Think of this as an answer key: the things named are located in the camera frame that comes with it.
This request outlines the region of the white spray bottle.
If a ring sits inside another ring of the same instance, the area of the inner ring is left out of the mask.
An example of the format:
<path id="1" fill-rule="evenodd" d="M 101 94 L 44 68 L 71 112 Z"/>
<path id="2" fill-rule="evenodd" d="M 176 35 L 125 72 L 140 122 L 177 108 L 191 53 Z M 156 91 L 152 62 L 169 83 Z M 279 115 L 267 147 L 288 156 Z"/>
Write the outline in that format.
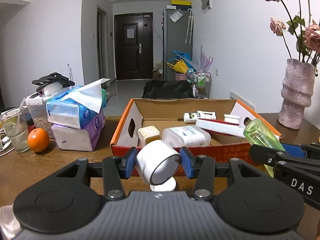
<path id="1" fill-rule="evenodd" d="M 183 115 L 183 121 L 186 124 L 195 124 L 198 119 L 216 120 L 216 114 L 215 112 L 197 111 L 194 113 L 187 112 Z"/>

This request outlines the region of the red cardboard pumpkin box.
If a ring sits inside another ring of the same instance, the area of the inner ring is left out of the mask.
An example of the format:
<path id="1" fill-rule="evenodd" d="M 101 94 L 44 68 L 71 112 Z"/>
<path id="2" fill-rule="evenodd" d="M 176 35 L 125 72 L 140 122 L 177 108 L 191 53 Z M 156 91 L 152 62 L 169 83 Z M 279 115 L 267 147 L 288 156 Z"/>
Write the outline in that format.
<path id="1" fill-rule="evenodd" d="M 236 157 L 251 164 L 244 136 L 246 118 L 262 117 L 238 100 L 131 99 L 111 149 L 121 157 L 132 147 L 142 151 L 135 159 L 137 173 L 155 183 L 183 174 L 182 147 L 218 162 Z"/>

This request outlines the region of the dark brown entrance door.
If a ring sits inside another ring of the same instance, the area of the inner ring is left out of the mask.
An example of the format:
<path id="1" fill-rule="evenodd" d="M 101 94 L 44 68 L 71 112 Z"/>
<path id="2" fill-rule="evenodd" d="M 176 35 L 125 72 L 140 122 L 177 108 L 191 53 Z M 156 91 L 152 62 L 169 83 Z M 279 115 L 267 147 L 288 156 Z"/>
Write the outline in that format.
<path id="1" fill-rule="evenodd" d="M 153 13 L 114 17 L 117 80 L 151 79 L 153 73 Z"/>

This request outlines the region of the grey refrigerator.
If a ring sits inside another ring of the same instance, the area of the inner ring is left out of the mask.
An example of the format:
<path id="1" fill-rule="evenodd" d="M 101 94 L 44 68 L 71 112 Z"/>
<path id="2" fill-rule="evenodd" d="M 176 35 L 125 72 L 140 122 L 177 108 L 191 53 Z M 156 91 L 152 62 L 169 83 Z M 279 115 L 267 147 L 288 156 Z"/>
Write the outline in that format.
<path id="1" fill-rule="evenodd" d="M 174 81 L 175 73 L 167 65 L 167 62 L 175 64 L 173 59 L 176 57 L 175 51 L 183 52 L 192 56 L 193 44 L 185 41 L 189 20 L 189 11 L 180 11 L 182 16 L 174 22 L 170 15 L 177 11 L 174 9 L 163 9 L 163 80 Z"/>

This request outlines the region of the dried pink roses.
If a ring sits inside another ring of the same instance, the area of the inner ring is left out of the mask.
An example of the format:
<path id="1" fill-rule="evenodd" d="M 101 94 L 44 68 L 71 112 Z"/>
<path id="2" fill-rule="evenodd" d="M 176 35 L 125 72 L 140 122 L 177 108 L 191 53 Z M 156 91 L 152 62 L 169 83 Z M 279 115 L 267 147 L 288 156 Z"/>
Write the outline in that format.
<path id="1" fill-rule="evenodd" d="M 282 37 L 285 44 L 285 32 L 296 38 L 298 61 L 310 63 L 314 67 L 319 64 L 319 21 L 312 19 L 310 0 L 298 0 L 298 13 L 292 16 L 285 4 L 286 0 L 265 0 L 280 2 L 289 20 L 283 22 L 277 18 L 270 18 L 270 29 L 277 36 Z"/>

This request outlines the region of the black bag on floor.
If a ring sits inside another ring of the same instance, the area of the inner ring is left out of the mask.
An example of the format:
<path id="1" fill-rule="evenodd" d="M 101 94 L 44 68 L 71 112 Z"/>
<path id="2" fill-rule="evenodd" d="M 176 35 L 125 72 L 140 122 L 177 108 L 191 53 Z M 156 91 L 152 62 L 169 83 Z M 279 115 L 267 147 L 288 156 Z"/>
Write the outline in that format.
<path id="1" fill-rule="evenodd" d="M 146 82 L 143 99 L 194 99 L 193 88 L 187 80 Z"/>

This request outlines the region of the green transparent spray bottle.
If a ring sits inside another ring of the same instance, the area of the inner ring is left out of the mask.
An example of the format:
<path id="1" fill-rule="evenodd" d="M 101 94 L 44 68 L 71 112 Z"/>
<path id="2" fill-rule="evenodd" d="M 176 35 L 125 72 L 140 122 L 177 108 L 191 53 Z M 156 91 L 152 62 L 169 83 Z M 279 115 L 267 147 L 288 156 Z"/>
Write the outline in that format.
<path id="1" fill-rule="evenodd" d="M 244 136 L 250 145 L 260 145 L 278 151 L 285 151 L 279 139 L 277 139 L 260 119 L 251 120 L 246 117 L 244 119 L 244 125 Z"/>

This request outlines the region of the clear drinking glass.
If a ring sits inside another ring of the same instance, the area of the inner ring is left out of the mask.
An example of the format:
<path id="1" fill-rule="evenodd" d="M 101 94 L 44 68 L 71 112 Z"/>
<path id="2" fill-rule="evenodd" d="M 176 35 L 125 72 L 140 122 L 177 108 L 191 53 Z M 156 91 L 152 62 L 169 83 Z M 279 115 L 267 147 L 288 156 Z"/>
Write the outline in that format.
<path id="1" fill-rule="evenodd" d="M 1 125 L 17 152 L 23 153 L 29 150 L 28 124 L 23 107 L 1 113 Z"/>

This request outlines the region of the blue tissue pack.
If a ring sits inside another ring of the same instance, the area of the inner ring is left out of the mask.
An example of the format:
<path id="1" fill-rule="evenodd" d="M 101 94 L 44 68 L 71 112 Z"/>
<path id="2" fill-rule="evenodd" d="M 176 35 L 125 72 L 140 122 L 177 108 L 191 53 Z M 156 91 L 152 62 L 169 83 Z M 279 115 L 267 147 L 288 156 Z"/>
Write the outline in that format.
<path id="1" fill-rule="evenodd" d="M 63 92 L 46 104 L 48 121 L 69 128 L 84 128 L 107 104 L 106 90 L 102 84 L 109 79 L 89 83 Z"/>

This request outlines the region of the clear food container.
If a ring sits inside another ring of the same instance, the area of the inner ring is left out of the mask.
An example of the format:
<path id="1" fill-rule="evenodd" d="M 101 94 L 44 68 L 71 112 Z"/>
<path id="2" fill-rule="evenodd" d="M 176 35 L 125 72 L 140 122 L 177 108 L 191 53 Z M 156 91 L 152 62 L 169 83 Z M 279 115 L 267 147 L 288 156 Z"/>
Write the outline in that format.
<path id="1" fill-rule="evenodd" d="M 51 129 L 53 123 L 48 121 L 46 104 L 50 99 L 67 91 L 69 91 L 69 88 L 63 88 L 62 90 L 48 96 L 32 94 L 25 100 L 25 104 L 28 107 L 35 127 L 44 129 L 48 133 L 50 139 L 54 139 Z"/>

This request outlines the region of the orange fruit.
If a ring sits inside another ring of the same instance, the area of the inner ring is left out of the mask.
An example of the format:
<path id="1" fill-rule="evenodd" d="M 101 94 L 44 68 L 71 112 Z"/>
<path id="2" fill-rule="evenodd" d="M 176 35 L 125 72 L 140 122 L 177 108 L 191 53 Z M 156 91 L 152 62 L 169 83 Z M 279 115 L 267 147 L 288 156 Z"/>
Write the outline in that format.
<path id="1" fill-rule="evenodd" d="M 43 152 L 49 146 L 49 135 L 42 128 L 33 129 L 28 135 L 27 143 L 32 151 Z"/>

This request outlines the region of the red white lint brush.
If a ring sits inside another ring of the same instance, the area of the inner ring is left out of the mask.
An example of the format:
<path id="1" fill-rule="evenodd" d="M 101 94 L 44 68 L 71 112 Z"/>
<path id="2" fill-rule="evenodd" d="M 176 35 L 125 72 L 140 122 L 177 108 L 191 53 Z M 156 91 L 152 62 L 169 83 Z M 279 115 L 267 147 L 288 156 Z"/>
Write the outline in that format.
<path id="1" fill-rule="evenodd" d="M 240 116 L 225 114 L 224 120 L 197 119 L 196 126 L 206 131 L 244 138 L 244 128 L 240 122 Z"/>

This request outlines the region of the metal trolley with bottles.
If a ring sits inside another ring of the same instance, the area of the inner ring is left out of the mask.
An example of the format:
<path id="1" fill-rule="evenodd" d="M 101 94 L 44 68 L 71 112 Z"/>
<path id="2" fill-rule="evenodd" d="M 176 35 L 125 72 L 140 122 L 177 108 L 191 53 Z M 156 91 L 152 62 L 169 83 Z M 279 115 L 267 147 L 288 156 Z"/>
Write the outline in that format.
<path id="1" fill-rule="evenodd" d="M 212 75 L 209 72 L 192 72 L 187 74 L 196 99 L 209 99 L 212 87 Z"/>

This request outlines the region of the purple white tissue pack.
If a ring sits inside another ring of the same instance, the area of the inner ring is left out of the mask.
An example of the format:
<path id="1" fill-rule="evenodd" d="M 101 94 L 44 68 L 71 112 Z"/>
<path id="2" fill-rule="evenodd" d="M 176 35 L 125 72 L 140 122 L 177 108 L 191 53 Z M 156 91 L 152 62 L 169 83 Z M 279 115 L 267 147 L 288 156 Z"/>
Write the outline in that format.
<path id="1" fill-rule="evenodd" d="M 105 117 L 101 110 L 82 129 L 54 124 L 52 132 L 59 149 L 92 152 L 95 150 L 104 125 Z"/>

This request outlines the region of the black headset on container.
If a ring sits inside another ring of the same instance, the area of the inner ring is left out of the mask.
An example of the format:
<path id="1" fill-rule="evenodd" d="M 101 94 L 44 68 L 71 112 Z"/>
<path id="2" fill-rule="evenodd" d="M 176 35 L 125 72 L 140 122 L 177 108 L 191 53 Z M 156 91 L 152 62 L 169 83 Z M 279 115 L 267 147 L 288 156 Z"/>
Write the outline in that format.
<path id="1" fill-rule="evenodd" d="M 64 88 L 75 85 L 75 83 L 68 77 L 65 77 L 57 72 L 40 77 L 37 80 L 33 80 L 32 84 L 38 86 L 36 88 L 36 92 L 39 95 L 46 96 L 52 95 Z"/>

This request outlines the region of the white tape roll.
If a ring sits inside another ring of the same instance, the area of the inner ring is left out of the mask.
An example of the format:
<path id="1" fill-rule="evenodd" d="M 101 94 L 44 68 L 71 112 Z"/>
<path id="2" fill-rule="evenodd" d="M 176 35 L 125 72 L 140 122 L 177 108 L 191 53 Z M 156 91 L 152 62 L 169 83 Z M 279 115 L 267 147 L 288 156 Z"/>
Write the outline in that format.
<path id="1" fill-rule="evenodd" d="M 147 185 L 162 185 L 178 170 L 181 155 L 163 140 L 145 145 L 137 154 L 135 168 Z"/>

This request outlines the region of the white small cap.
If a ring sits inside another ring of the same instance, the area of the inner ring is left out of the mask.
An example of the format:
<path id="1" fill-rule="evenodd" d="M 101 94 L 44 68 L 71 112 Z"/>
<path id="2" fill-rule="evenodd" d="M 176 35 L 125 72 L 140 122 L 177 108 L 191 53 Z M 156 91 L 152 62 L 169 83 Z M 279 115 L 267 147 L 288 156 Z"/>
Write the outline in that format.
<path id="1" fill-rule="evenodd" d="M 161 185 L 150 185 L 150 189 L 153 192 L 172 192 L 172 191 L 175 191 L 176 186 L 177 186 L 177 183 L 175 178 L 171 177 Z"/>

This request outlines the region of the pink textured vase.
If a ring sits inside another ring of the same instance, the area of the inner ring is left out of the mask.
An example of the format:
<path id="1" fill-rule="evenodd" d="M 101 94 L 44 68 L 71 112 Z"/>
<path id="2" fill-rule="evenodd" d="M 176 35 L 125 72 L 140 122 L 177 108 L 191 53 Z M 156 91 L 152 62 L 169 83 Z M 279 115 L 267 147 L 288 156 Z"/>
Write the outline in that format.
<path id="1" fill-rule="evenodd" d="M 283 103 L 278 121 L 283 126 L 298 130 L 304 111 L 311 106 L 316 67 L 297 59 L 287 59 L 287 67 L 281 89 Z"/>

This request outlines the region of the white square pill bottle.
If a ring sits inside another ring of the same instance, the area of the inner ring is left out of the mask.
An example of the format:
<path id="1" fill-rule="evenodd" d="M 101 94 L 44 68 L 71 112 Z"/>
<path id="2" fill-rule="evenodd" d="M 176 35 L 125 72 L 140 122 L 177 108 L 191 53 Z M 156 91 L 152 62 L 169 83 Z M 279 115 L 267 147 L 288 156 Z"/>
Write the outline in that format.
<path id="1" fill-rule="evenodd" d="M 164 129 L 162 140 L 172 148 L 206 147 L 210 145 L 211 136 L 197 126 L 178 126 Z"/>

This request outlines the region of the yellow bag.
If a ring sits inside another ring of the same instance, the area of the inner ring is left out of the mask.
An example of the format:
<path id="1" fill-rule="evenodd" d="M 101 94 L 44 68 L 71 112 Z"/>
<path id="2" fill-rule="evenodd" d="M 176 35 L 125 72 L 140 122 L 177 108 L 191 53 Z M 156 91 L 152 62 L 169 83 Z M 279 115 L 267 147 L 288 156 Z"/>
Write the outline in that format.
<path id="1" fill-rule="evenodd" d="M 186 74 L 188 72 L 188 66 L 185 64 L 183 60 L 175 60 L 175 64 L 167 62 L 167 65 L 171 67 L 175 72 L 179 74 Z"/>

